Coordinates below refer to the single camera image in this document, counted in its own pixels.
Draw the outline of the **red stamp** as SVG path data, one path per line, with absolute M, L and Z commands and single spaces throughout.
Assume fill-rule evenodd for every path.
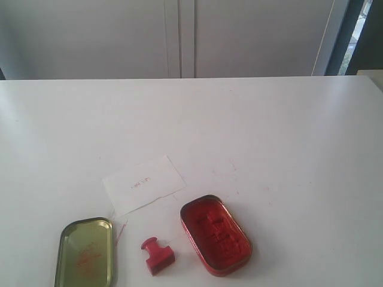
M 157 275 L 175 262 L 175 254 L 171 247 L 161 247 L 158 244 L 157 237 L 150 237 L 145 240 L 141 245 L 141 249 L 146 250 L 149 254 L 146 264 L 152 276 Z

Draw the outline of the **red ink pad tin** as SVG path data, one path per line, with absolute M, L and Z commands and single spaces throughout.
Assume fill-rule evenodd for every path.
M 213 276 L 233 273 L 250 260 L 252 243 L 219 197 L 207 194 L 186 203 L 180 219 L 202 264 Z

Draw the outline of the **white paper sheet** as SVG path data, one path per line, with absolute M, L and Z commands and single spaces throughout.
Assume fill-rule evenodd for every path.
M 117 218 L 186 186 L 166 155 L 109 175 L 103 184 Z

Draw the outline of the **gold tin lid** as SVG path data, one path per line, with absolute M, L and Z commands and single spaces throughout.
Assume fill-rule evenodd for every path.
M 60 235 L 55 286 L 112 286 L 114 229 L 104 217 L 74 221 Z

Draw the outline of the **white cabinet doors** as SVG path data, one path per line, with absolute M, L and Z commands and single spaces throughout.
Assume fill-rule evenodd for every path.
M 347 1 L 2 1 L 9 80 L 323 75 Z

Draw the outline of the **dark window frame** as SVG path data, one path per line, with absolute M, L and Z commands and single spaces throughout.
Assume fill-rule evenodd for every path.
M 325 75 L 382 69 L 382 1 L 348 1 Z

